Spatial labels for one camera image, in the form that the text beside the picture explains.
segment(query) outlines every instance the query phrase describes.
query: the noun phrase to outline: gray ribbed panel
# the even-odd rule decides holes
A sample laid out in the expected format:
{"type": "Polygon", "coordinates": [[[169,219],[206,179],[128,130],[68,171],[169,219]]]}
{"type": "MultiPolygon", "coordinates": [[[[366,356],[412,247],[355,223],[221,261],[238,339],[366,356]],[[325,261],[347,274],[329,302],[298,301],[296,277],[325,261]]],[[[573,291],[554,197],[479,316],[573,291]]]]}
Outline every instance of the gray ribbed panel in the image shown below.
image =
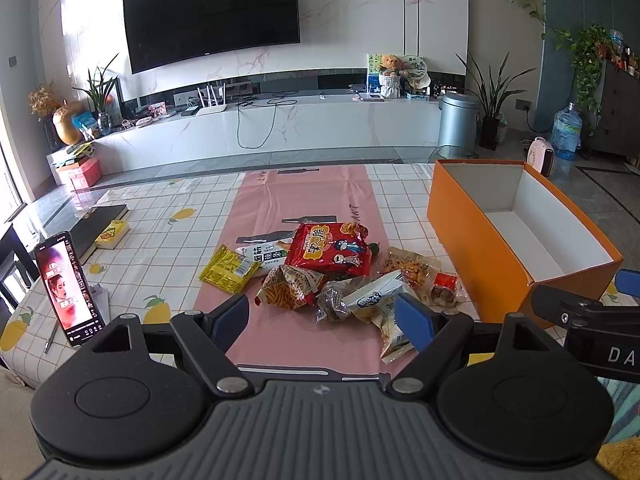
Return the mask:
{"type": "Polygon", "coordinates": [[[84,471],[47,463],[38,480],[604,480],[595,463],[558,472],[507,470],[450,443],[422,404],[373,383],[270,381],[253,399],[221,402],[202,431],[155,462],[84,471]]]}

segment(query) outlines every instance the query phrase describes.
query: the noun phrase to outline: black tv screen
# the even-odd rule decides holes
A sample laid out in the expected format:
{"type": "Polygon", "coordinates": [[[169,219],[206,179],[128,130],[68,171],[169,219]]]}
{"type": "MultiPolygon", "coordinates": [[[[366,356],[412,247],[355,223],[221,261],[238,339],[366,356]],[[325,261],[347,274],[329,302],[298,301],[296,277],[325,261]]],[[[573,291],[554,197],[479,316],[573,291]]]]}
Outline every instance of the black tv screen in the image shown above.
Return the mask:
{"type": "Polygon", "coordinates": [[[123,0],[131,72],[300,42],[298,0],[123,0]]]}

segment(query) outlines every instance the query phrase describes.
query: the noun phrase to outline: water bottle jug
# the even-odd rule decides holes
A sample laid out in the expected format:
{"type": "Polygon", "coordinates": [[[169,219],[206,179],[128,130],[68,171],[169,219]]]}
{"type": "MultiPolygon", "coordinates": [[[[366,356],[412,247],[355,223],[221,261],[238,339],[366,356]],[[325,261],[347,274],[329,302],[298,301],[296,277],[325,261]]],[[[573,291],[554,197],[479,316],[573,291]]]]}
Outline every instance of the water bottle jug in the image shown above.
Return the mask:
{"type": "Polygon", "coordinates": [[[578,115],[575,103],[556,114],[554,129],[551,133],[551,145],[556,150],[556,156],[564,160],[574,160],[575,149],[580,143],[582,119],[578,115]]]}

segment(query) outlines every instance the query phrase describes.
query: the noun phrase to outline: open cardboard box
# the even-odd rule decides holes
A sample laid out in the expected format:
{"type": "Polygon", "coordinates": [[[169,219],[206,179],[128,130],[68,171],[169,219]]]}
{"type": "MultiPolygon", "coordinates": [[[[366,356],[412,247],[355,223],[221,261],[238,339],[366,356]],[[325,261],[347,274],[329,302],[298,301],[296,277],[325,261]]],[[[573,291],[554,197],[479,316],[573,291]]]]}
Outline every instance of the open cardboard box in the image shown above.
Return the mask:
{"type": "Polygon", "coordinates": [[[599,300],[622,255],[562,192],[524,162],[436,163],[428,219],[484,322],[537,318],[540,283],[599,300]]]}

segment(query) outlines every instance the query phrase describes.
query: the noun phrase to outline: black notebook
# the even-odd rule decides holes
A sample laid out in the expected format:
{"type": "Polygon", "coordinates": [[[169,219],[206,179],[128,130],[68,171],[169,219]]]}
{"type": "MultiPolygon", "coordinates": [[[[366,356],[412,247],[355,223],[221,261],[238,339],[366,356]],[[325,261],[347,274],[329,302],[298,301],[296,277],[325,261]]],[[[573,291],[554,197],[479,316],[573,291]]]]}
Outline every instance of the black notebook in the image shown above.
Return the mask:
{"type": "Polygon", "coordinates": [[[74,225],[71,230],[71,241],[76,254],[81,254],[80,263],[84,264],[95,251],[95,239],[113,220],[120,220],[129,210],[124,204],[96,206],[74,225]]]}

